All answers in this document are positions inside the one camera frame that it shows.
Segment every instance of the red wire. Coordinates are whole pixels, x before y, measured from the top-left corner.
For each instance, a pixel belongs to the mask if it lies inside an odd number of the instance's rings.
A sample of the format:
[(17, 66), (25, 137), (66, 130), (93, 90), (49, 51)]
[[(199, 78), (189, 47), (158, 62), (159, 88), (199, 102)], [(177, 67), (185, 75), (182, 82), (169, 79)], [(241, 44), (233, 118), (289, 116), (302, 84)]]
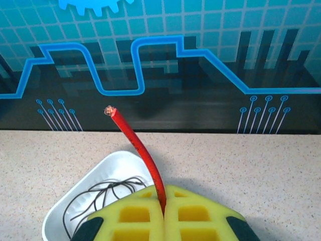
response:
[(143, 161), (145, 162), (145, 165), (147, 166), (150, 175), (154, 181), (157, 197), (159, 200), (159, 204), (162, 208), (163, 215), (165, 214), (165, 206), (166, 206), (166, 193), (165, 193), (165, 187), (162, 181), (162, 177), (159, 174), (159, 171), (157, 169), (157, 166), (155, 162), (153, 161), (152, 157), (148, 153), (148, 150), (144, 146), (144, 144), (140, 141), (136, 133), (133, 131), (133, 129), (130, 127), (130, 125), (127, 123), (125, 118), (122, 116), (122, 114), (113, 107), (111, 118), (115, 122), (115, 124), (119, 127), (119, 129), (125, 134), (125, 136), (128, 138), (128, 140), (132, 143), (132, 145), (135, 147)]

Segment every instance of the yellow foam holder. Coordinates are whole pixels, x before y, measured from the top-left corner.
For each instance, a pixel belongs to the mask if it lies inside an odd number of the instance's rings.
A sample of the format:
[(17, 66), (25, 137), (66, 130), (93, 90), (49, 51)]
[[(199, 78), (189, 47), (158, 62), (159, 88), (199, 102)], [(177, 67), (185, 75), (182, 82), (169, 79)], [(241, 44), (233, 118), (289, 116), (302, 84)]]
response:
[(164, 217), (154, 186), (91, 214), (88, 220), (103, 218), (94, 241), (259, 240), (249, 227), (252, 233), (244, 232), (245, 218), (236, 211), (172, 185), (166, 194)]

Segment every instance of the coiled black wire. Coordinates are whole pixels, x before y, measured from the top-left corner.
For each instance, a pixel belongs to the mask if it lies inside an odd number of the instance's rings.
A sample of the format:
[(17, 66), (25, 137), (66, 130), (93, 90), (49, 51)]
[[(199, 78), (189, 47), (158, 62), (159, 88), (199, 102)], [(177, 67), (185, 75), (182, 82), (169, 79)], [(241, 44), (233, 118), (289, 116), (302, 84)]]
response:
[[(105, 188), (97, 188), (98, 186), (102, 185), (102, 184), (108, 184), (107, 187)], [(99, 182), (95, 185), (93, 185), (92, 187), (90, 187), (87, 191), (84, 191), (84, 192), (81, 192), (79, 193), (77, 196), (75, 196), (71, 202), (67, 205), (66, 209), (64, 210), (64, 213), (63, 213), (63, 216), (62, 216), (62, 223), (63, 223), (63, 226), (64, 226), (64, 229), (65, 229), (65, 232), (68, 236), (69, 239), (71, 239), (71, 237), (76, 233), (76, 231), (78, 230), (80, 224), (89, 216), (91, 215), (92, 213), (89, 213), (88, 215), (84, 216), (80, 221), (79, 223), (77, 224), (76, 226), (76, 229), (74, 231), (74, 233), (72, 234), (72, 236), (70, 235), (70, 233), (68, 232), (68, 229), (67, 229), (67, 226), (66, 226), (66, 221), (65, 221), (65, 216), (66, 216), (66, 213), (67, 213), (67, 210), (68, 208), (70, 207), (70, 205), (78, 198), (80, 197), (81, 195), (83, 194), (86, 194), (86, 193), (90, 193), (90, 192), (98, 192), (97, 195), (95, 196), (94, 200), (89, 204), (89, 206), (81, 213), (81, 214), (78, 214), (74, 217), (72, 217), (70, 219), (70, 221), (82, 216), (83, 214), (85, 214), (89, 209), (90, 207), (93, 205), (94, 206), (94, 209), (95, 211), (99, 210), (99, 208), (97, 207), (97, 199), (101, 196), (101, 195), (104, 195), (103, 196), (103, 201), (102, 201), (102, 206), (101, 208), (105, 207), (105, 203), (106, 203), (106, 198), (107, 198), (107, 192), (109, 189), (111, 189), (111, 192), (112, 194), (115, 196), (115, 198), (117, 198), (118, 200), (120, 199), (114, 188), (117, 187), (117, 186), (124, 186), (126, 187), (131, 193), (134, 193), (136, 191), (135, 189), (135, 186), (134, 185), (139, 185), (139, 186), (144, 186), (146, 187), (146, 184), (141, 180), (139, 179), (138, 177), (130, 177), (126, 180), (123, 180), (123, 181), (120, 181), (120, 182), (115, 182), (115, 181), (111, 181), (111, 180), (105, 180), (105, 181), (102, 181), (102, 182)]]

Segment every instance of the white tray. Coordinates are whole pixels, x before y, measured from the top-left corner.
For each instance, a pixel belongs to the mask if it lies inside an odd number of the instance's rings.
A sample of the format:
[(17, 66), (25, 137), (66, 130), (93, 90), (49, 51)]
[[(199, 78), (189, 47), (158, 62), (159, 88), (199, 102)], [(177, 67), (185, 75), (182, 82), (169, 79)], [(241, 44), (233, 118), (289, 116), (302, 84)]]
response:
[[(106, 179), (123, 181), (130, 177), (139, 177), (146, 186), (153, 185), (150, 173), (141, 158), (131, 152), (119, 151), (105, 157), (96, 167), (94, 167), (83, 179), (81, 179), (66, 195), (64, 195), (48, 212), (42, 226), (42, 237), (44, 241), (68, 241), (68, 236), (62, 223), (63, 212), (70, 201), (79, 193), (88, 190), (90, 187)], [(140, 190), (144, 186), (135, 185), (135, 189)], [(84, 211), (94, 200), (96, 194), (86, 193), (78, 197), (68, 208), (65, 216), (66, 227), (72, 235), (81, 218), (94, 211), (91, 207), (83, 216), (69, 221), (72, 217)], [(125, 197), (130, 191), (122, 186), (117, 187), (117, 195)], [(111, 204), (117, 199), (113, 195), (107, 195), (106, 204)], [(102, 207), (102, 199), (97, 200), (97, 208)]]

